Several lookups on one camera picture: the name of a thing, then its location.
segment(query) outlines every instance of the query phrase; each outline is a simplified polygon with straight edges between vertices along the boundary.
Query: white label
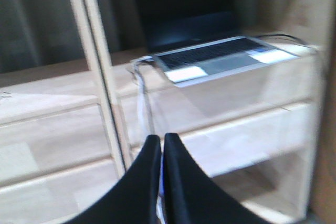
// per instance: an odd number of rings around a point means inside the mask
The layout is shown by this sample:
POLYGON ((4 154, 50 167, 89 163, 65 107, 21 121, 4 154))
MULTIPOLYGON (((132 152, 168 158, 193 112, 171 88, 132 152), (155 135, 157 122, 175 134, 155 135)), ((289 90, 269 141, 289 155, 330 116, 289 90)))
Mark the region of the white label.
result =
POLYGON ((202 68, 196 66, 171 70, 165 72, 165 74, 172 82, 186 81, 208 75, 202 68))
POLYGON ((271 50, 267 52, 261 52, 258 54, 249 54, 249 56, 254 58, 255 60, 258 60, 266 64, 297 58, 297 56, 291 55, 281 50, 271 50))

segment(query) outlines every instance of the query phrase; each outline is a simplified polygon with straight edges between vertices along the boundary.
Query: curtain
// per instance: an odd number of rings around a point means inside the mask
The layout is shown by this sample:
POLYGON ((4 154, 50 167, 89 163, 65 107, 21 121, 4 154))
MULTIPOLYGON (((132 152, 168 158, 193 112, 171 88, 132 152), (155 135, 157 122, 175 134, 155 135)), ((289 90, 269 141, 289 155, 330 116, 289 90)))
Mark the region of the curtain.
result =
MULTIPOLYGON (((256 0, 235 0, 244 26, 256 0)), ((0 0, 0 73, 84 57, 69 0, 0 0)), ((143 47, 134 0, 98 0, 110 52, 143 47)))
POLYGON ((84 57, 69 0, 0 3, 0 72, 84 57))

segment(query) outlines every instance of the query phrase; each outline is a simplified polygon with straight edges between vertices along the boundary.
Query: laptop keyboard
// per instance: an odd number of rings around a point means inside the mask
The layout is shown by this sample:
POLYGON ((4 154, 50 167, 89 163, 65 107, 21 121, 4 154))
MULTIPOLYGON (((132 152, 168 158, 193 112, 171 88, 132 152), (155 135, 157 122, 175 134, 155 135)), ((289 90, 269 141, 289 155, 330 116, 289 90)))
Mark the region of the laptop keyboard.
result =
POLYGON ((248 50, 264 51, 264 46, 247 38, 160 56, 170 69, 248 50))

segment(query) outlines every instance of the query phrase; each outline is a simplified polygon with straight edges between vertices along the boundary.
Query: black screen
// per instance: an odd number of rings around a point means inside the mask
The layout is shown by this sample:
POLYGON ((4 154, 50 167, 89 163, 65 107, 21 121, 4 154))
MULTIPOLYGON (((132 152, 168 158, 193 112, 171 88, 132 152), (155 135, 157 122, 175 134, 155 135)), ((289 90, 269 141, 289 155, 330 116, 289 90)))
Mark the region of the black screen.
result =
POLYGON ((135 0, 150 52, 238 32, 232 0, 135 0))

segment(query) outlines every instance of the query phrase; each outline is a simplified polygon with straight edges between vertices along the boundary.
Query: laptop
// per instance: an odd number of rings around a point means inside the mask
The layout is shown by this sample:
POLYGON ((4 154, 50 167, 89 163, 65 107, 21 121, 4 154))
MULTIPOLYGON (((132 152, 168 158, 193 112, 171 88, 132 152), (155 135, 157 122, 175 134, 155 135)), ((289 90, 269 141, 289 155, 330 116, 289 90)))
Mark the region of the laptop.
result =
POLYGON ((233 0, 135 2, 149 55, 178 87, 297 58, 243 36, 233 0))

